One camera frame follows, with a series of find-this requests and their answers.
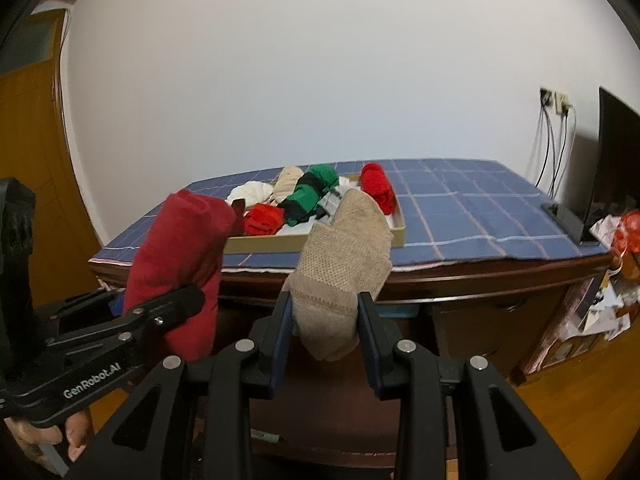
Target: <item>metal rivet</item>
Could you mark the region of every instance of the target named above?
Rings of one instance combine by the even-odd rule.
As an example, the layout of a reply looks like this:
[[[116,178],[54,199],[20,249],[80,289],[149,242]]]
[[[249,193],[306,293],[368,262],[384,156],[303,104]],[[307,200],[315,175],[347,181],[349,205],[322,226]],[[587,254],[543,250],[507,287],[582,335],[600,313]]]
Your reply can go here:
[[[472,365],[476,370],[484,370],[488,367],[489,361],[487,361],[481,355],[474,355],[471,359],[469,359],[469,364]]]
[[[177,355],[170,355],[169,357],[165,357],[162,361],[162,366],[164,366],[167,370],[175,370],[178,366],[180,366],[180,358]]]
[[[401,339],[400,341],[398,341],[396,346],[398,347],[399,351],[407,352],[408,354],[416,349],[415,343],[410,339]]]
[[[238,350],[239,352],[249,352],[253,350],[254,347],[255,343],[250,339],[241,339],[240,341],[236,342],[236,350]]]

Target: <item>white cable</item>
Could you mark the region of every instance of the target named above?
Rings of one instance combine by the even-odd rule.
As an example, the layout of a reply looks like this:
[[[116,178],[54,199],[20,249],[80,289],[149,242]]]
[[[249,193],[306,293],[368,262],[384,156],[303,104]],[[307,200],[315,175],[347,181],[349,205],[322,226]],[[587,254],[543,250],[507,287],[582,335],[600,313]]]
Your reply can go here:
[[[566,168],[569,166],[569,162],[571,161],[571,153],[574,150],[574,141],[575,141],[575,129],[578,125],[578,114],[575,112],[575,107],[571,106],[569,110],[574,111],[574,130],[571,132],[571,144],[569,145],[569,153],[567,153],[566,161],[564,163],[564,168],[562,168],[562,173],[560,174],[560,178],[558,179],[558,189],[560,188],[560,183],[562,182],[562,178],[566,173]]]

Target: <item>drawer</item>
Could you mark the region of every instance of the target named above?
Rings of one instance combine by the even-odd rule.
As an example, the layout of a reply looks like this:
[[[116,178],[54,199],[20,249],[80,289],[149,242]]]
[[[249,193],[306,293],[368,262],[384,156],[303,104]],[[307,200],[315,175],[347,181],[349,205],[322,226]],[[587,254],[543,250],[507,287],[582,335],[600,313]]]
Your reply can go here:
[[[499,300],[461,300],[434,305],[440,354],[467,359],[487,357],[508,375],[535,345],[565,287]]]

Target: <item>blue tablecloth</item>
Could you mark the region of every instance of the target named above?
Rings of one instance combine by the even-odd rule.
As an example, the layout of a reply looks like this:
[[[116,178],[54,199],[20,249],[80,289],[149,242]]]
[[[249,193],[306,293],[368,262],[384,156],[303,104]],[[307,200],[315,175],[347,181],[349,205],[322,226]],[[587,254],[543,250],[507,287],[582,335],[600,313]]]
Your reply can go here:
[[[540,208],[550,198],[533,184],[490,160],[422,158],[377,160],[394,186],[406,221],[403,248],[391,249],[394,270],[435,262],[489,258],[560,260],[606,253],[577,246]],[[366,162],[336,162],[340,174],[359,173]],[[281,168],[220,176],[187,189],[226,198],[248,180],[269,182]],[[130,265],[162,204],[101,249],[93,262]],[[233,270],[293,269],[299,253],[226,254]]]

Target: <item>desk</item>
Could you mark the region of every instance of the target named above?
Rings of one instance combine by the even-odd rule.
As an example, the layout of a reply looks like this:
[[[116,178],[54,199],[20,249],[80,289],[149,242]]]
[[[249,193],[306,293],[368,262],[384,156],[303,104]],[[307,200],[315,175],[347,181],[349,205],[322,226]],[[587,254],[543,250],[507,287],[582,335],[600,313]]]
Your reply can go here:
[[[554,331],[610,263],[602,246],[578,247],[542,212],[550,199],[498,162],[380,160],[407,224],[404,248],[378,298],[402,333],[453,357],[486,355],[505,375],[535,368]],[[358,173],[363,161],[337,162]],[[247,180],[280,168],[194,182],[193,192],[226,198]],[[124,286],[133,257],[161,205],[89,262]],[[216,348],[246,336],[268,312],[298,253],[228,254],[220,285]],[[350,466],[389,466],[398,432],[395,401],[369,390],[359,352],[318,363],[294,340],[286,386],[270,404],[252,404],[254,428],[287,442],[257,443],[282,456]]]

